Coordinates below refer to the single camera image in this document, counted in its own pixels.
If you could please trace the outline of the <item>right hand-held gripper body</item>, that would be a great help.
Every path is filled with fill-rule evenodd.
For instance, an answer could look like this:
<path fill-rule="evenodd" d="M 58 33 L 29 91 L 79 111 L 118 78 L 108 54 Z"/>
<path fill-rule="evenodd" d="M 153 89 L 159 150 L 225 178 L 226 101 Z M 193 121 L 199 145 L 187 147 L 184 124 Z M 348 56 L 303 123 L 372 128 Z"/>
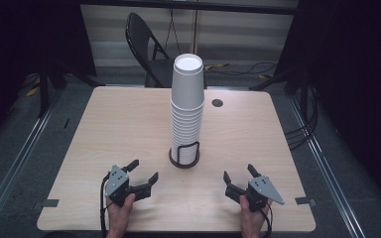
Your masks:
<path fill-rule="evenodd" d="M 258 176 L 248 181 L 246 197 L 251 211 L 261 210 L 271 199 L 281 205 L 285 204 L 284 198 L 278 193 L 270 179 L 266 176 Z"/>

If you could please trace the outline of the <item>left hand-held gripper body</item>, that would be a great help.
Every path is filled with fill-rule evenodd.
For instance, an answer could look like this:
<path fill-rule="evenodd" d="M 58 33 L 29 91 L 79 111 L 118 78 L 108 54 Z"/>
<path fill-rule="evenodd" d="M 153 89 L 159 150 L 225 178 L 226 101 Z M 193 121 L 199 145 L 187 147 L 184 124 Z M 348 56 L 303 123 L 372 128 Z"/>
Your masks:
<path fill-rule="evenodd" d="M 106 206 L 130 207 L 133 204 L 134 194 L 130 188 L 129 167 L 113 166 L 105 189 Z"/>

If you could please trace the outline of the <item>black wire cup holder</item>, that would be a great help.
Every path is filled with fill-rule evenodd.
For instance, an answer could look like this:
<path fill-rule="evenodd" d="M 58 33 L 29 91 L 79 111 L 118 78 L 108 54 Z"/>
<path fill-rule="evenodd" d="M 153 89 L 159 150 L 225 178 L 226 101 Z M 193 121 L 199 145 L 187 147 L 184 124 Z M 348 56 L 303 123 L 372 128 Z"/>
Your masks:
<path fill-rule="evenodd" d="M 169 150 L 171 163 L 181 169 L 194 167 L 199 160 L 199 141 L 178 147 L 172 146 Z"/>

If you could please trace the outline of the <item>stack of white paper cups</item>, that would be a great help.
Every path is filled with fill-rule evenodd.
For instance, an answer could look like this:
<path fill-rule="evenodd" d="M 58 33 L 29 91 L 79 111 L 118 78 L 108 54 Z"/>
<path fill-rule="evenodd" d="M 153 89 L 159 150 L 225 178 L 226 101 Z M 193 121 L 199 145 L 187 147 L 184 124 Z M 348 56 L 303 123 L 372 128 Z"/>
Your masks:
<path fill-rule="evenodd" d="M 202 59 L 183 54 L 175 59 L 171 93 L 172 146 L 199 141 L 204 106 Z"/>

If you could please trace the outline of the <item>person's right hand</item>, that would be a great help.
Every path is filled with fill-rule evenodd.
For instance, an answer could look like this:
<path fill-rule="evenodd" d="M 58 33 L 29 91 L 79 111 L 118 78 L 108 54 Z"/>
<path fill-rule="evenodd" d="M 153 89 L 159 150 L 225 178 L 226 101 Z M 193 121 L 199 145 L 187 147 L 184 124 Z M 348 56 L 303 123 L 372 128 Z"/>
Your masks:
<path fill-rule="evenodd" d="M 259 238 L 261 228 L 266 221 L 270 207 L 266 205 L 261 211 L 251 211 L 245 195 L 239 196 L 240 202 L 240 231 L 242 238 Z"/>

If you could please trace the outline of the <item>person's left hand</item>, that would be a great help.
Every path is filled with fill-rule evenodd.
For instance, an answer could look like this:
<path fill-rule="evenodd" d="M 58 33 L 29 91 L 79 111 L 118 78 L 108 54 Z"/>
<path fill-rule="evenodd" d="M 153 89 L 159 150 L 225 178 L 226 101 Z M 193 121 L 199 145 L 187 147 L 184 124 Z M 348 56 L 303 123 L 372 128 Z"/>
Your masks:
<path fill-rule="evenodd" d="M 107 199 L 110 205 L 108 206 L 109 228 L 106 238 L 123 238 L 126 234 L 135 197 L 134 193 L 129 194 L 122 206 Z"/>

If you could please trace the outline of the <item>dark metal stand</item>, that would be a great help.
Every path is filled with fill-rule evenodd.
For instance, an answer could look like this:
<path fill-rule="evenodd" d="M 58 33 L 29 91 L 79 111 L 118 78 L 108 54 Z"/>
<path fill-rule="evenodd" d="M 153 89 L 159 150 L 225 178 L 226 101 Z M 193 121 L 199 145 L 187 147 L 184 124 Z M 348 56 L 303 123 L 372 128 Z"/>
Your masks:
<path fill-rule="evenodd" d="M 268 86 L 286 81 L 285 92 L 288 95 L 295 95 L 298 90 L 301 91 L 300 100 L 301 100 L 301 112 L 304 115 L 307 115 L 308 107 L 308 70 L 305 65 L 295 64 L 290 66 L 287 69 L 284 69 L 282 72 L 275 73 L 272 77 L 266 81 L 255 85 L 250 86 L 251 91 L 262 91 Z"/>
<path fill-rule="evenodd" d="M 88 84 L 91 87 L 102 86 L 102 83 L 92 80 L 89 76 L 81 72 L 79 69 L 74 68 L 67 62 L 61 59 L 47 58 L 39 64 L 39 77 L 40 77 L 40 99 L 41 108 L 39 116 L 43 117 L 50 109 L 49 87 L 48 83 L 51 82 L 55 89 L 64 89 L 66 80 L 64 79 L 65 73 L 71 73 L 73 76 Z"/>

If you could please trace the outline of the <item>black folding chair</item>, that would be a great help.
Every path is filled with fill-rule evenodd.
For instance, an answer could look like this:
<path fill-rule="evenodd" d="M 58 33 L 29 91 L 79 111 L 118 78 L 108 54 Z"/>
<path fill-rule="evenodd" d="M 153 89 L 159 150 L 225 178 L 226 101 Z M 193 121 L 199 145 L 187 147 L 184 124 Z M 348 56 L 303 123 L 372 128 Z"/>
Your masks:
<path fill-rule="evenodd" d="M 175 58 L 167 54 L 147 23 L 134 12 L 127 17 L 125 37 L 136 61 L 145 70 L 145 86 L 171 88 Z"/>

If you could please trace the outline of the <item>metal floor rail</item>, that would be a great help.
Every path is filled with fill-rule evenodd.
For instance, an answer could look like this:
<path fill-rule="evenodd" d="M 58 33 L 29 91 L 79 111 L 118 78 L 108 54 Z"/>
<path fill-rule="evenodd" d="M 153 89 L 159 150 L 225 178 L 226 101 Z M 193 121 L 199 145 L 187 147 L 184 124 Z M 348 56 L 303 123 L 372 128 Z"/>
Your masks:
<path fill-rule="evenodd" d="M 319 145 L 319 142 L 314 134 L 314 130 L 308 125 L 308 122 L 302 116 L 301 106 L 299 102 L 293 96 L 289 98 L 289 101 L 297 121 L 302 127 L 303 134 L 316 160 L 317 166 L 324 178 L 324 181 L 335 202 L 339 214 L 348 229 L 351 238 L 366 238 L 366 235 L 359 223 L 359 220 L 357 219 L 355 212 L 353 211 L 344 192 L 342 191 L 339 182 L 337 181 L 333 170 L 331 169 L 326 156 L 324 155 L 323 150 Z"/>
<path fill-rule="evenodd" d="M 26 139 L 22 149 L 18 153 L 11 167 L 0 182 L 0 212 L 8 199 L 10 192 L 15 186 L 24 166 L 28 162 L 30 155 L 36 147 L 40 137 L 42 136 L 55 107 L 58 105 L 63 92 L 58 90 L 54 99 L 50 102 L 48 108 L 44 110 L 41 116 L 37 119 L 29 137 Z"/>

